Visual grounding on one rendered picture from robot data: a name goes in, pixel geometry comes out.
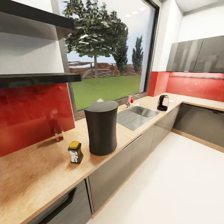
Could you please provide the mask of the paper coffee filter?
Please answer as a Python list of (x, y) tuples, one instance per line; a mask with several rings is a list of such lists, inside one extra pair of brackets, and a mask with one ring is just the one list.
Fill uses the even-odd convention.
[(102, 100), (102, 99), (99, 99), (99, 100), (96, 101), (96, 102), (92, 102), (91, 105), (95, 105), (95, 104), (100, 103), (100, 102), (103, 102), (103, 100)]

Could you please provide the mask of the electric kettle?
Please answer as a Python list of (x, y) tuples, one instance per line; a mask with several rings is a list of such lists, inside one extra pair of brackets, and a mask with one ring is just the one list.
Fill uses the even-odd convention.
[(168, 105), (169, 105), (169, 96), (167, 95), (161, 95), (161, 97), (158, 100), (158, 107), (157, 109), (160, 111), (167, 111)]

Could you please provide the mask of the bottle of coffee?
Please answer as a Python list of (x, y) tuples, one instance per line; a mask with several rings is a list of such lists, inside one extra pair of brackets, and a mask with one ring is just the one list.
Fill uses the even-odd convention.
[(83, 154), (81, 152), (81, 143), (78, 141), (72, 141), (69, 145), (68, 152), (71, 155), (71, 163), (80, 164)]

